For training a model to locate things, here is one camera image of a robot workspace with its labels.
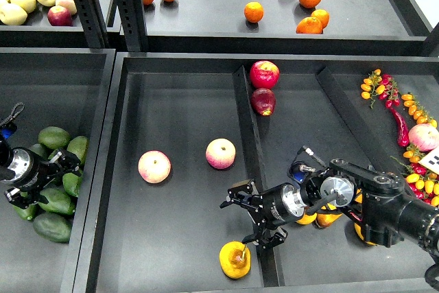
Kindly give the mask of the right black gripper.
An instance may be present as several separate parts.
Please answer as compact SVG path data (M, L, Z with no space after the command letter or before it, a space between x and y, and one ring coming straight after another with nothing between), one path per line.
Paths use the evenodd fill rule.
M232 204L248 212L259 213L265 219L266 222L253 224L253 233L241 240L242 244L254 244L261 248L273 248L283 244L287 231L280 226L301 220L307 206L300 194L300 188L295 185L283 183L259 193L253 179L233 184L219 207L223 209Z

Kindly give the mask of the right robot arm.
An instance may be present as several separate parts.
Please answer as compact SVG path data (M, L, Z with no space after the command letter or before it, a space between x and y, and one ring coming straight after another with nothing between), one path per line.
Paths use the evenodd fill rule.
M224 192L241 209L248 247L265 288L366 286L368 291L438 291L438 209L419 200L397 174L296 148L279 184L261 156L250 177Z

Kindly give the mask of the yellow pear under arm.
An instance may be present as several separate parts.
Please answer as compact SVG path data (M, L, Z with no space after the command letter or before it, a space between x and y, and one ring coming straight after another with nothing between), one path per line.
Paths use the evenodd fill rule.
M355 196L355 202L362 203L363 197L362 197L362 190L359 190Z

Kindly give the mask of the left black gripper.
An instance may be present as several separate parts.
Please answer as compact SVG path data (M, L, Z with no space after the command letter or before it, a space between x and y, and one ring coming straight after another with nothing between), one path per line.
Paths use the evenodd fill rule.
M48 161L26 148L13 148L6 161L6 200L20 208L27 209L39 202L47 204L48 199L40 193L54 177L65 174L82 175L80 160L72 152L58 148Z

